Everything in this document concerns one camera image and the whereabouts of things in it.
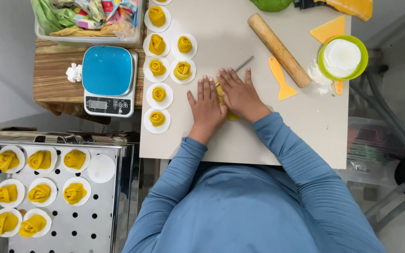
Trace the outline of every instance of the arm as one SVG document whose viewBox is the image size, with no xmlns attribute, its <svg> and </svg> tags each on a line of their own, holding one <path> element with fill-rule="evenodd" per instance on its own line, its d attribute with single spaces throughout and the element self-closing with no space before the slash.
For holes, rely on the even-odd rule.
<svg viewBox="0 0 405 253">
<path fill-rule="evenodd" d="M 173 208 L 188 193 L 196 169 L 207 151 L 211 136 L 226 122 L 228 108 L 218 103 L 213 78 L 198 81 L 198 101 L 187 91 L 193 126 L 182 139 L 177 154 L 143 201 L 139 216 L 129 231 L 123 253 L 151 252 Z"/>
<path fill-rule="evenodd" d="M 252 124 L 259 138 L 295 181 L 304 207 L 346 252 L 385 252 L 345 183 L 299 138 L 279 113 Z"/>
</svg>

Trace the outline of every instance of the green bowl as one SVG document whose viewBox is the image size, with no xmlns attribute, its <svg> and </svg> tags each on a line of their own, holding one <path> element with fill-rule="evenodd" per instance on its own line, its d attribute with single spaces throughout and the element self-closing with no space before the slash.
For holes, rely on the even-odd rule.
<svg viewBox="0 0 405 253">
<path fill-rule="evenodd" d="M 324 53 L 324 49 L 326 48 L 326 46 L 333 40 L 336 39 L 343 39 L 349 42 L 352 42 L 354 44 L 356 44 L 359 47 L 360 53 L 361 53 L 361 58 L 360 58 L 360 62 L 359 65 L 357 65 L 356 70 L 349 76 L 345 77 L 345 78 L 337 78 L 333 75 L 331 75 L 327 70 L 326 67 L 324 66 L 324 62 L 323 62 L 323 53 Z M 337 37 L 332 38 L 331 40 L 329 40 L 328 43 L 326 43 L 321 50 L 318 53 L 318 67 L 320 69 L 320 71 L 329 79 L 334 80 L 334 81 L 345 81 L 345 80 L 351 80 L 354 78 L 357 78 L 358 76 L 360 76 L 360 74 L 363 73 L 363 71 L 365 71 L 365 68 L 368 65 L 368 51 L 367 48 L 365 47 L 365 45 L 356 37 L 351 36 L 351 35 L 339 35 Z"/>
</svg>

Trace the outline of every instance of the person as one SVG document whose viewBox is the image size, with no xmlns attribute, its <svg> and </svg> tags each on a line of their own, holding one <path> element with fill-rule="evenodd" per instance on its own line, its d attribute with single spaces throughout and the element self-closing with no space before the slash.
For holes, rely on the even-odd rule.
<svg viewBox="0 0 405 253">
<path fill-rule="evenodd" d="M 232 68 L 198 82 L 194 124 L 143 201 L 123 253 L 385 252 L 346 184 Z M 283 171 L 201 162 L 228 109 L 252 124 Z"/>
</svg>

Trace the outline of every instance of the yellow dough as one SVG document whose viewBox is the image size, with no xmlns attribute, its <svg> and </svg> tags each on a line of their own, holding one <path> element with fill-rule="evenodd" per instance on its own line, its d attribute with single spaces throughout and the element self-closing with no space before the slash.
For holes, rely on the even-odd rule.
<svg viewBox="0 0 405 253">
<path fill-rule="evenodd" d="M 157 102 L 162 102 L 166 97 L 166 92 L 162 87 L 155 87 L 153 89 L 153 99 Z"/>
<path fill-rule="evenodd" d="M 152 112 L 149 115 L 149 120 L 154 127 L 158 127 L 165 123 L 165 115 L 163 115 L 161 112 Z"/>
<path fill-rule="evenodd" d="M 73 149 L 71 152 L 66 154 L 64 158 L 65 166 L 76 170 L 80 170 L 85 161 L 86 154 L 77 149 Z"/>
<path fill-rule="evenodd" d="M 159 34 L 151 35 L 151 41 L 149 42 L 149 51 L 153 54 L 160 55 L 165 51 L 165 42 Z"/>
<path fill-rule="evenodd" d="M 34 214 L 29 219 L 21 222 L 18 233 L 22 237 L 32 237 L 46 226 L 46 219 L 42 215 Z"/>
<path fill-rule="evenodd" d="M 181 36 L 177 41 L 179 52 L 187 54 L 192 49 L 192 42 L 186 36 Z"/>
<path fill-rule="evenodd" d="M 165 24 L 165 13 L 160 6 L 153 6 L 149 8 L 149 19 L 151 23 L 157 27 L 163 26 Z"/>
<path fill-rule="evenodd" d="M 149 62 L 149 70 L 153 73 L 153 76 L 161 76 L 165 73 L 166 67 L 163 66 L 162 62 L 157 59 L 153 59 Z"/>
<path fill-rule="evenodd" d="M 191 66 L 187 62 L 178 62 L 173 73 L 177 79 L 183 81 L 192 75 L 190 68 Z"/>
<path fill-rule="evenodd" d="M 16 185 L 2 186 L 0 188 L 0 203 L 10 203 L 17 200 L 18 192 Z"/>
<path fill-rule="evenodd" d="M 34 169 L 49 169 L 51 167 L 51 151 L 37 151 L 27 160 L 27 164 Z"/>
<path fill-rule="evenodd" d="M 15 152 L 8 150 L 0 153 L 0 170 L 7 172 L 10 169 L 15 168 L 20 164 L 17 154 Z"/>
<path fill-rule="evenodd" d="M 64 198 L 70 205 L 78 203 L 85 195 L 87 191 L 81 183 L 72 183 L 64 190 Z"/>
<path fill-rule="evenodd" d="M 221 89 L 220 85 L 218 85 L 217 86 L 218 102 L 220 102 L 222 104 L 225 104 L 224 101 L 223 101 L 223 98 L 221 97 L 222 92 L 223 92 L 223 90 Z M 240 116 L 237 116 L 233 112 L 228 111 L 227 120 L 235 121 L 235 120 L 239 120 L 239 119 L 241 119 Z"/>
<path fill-rule="evenodd" d="M 45 202 L 51 193 L 51 188 L 48 185 L 36 185 L 27 194 L 27 199 L 31 202 Z"/>
<path fill-rule="evenodd" d="M 0 214 L 0 234 L 10 232 L 18 225 L 18 218 L 11 212 Z"/>
</svg>

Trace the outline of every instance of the beige work board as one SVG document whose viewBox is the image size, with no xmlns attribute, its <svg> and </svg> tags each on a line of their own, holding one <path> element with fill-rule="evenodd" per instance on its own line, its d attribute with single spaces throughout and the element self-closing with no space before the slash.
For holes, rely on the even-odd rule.
<svg viewBox="0 0 405 253">
<path fill-rule="evenodd" d="M 349 83 L 344 82 L 343 95 L 335 95 L 334 86 L 322 95 L 319 84 L 312 82 L 301 89 L 284 70 L 286 83 L 295 88 L 298 94 L 279 101 L 279 84 L 268 64 L 272 54 L 247 23 L 252 14 L 260 13 L 303 69 L 307 69 L 322 46 L 309 31 L 342 13 L 326 6 L 300 11 L 293 4 L 281 12 L 266 13 L 259 11 L 249 0 L 173 0 L 165 7 L 172 16 L 172 22 L 160 35 L 168 40 L 182 33 L 193 35 L 198 42 L 198 52 L 192 59 L 197 72 L 195 79 L 184 85 L 175 83 L 171 77 L 163 82 L 173 89 L 174 94 L 173 103 L 167 108 L 171 124 L 166 132 L 153 134 L 142 123 L 140 157 L 173 158 L 182 137 L 188 135 L 193 124 L 187 90 L 196 95 L 198 79 L 204 74 L 216 78 L 219 68 L 235 68 L 254 55 L 254 59 L 239 70 L 239 76 L 244 78 L 246 67 L 250 67 L 253 83 L 262 101 L 273 111 L 279 112 L 284 122 L 332 168 L 345 169 Z M 351 16 L 348 15 L 345 31 L 351 34 Z M 175 60 L 172 53 L 165 58 L 170 63 Z M 144 90 L 152 84 L 145 79 Z M 143 93 L 143 117 L 151 108 L 146 102 L 146 94 Z M 213 136 L 208 149 L 204 161 L 279 164 L 246 120 L 226 122 Z"/>
</svg>

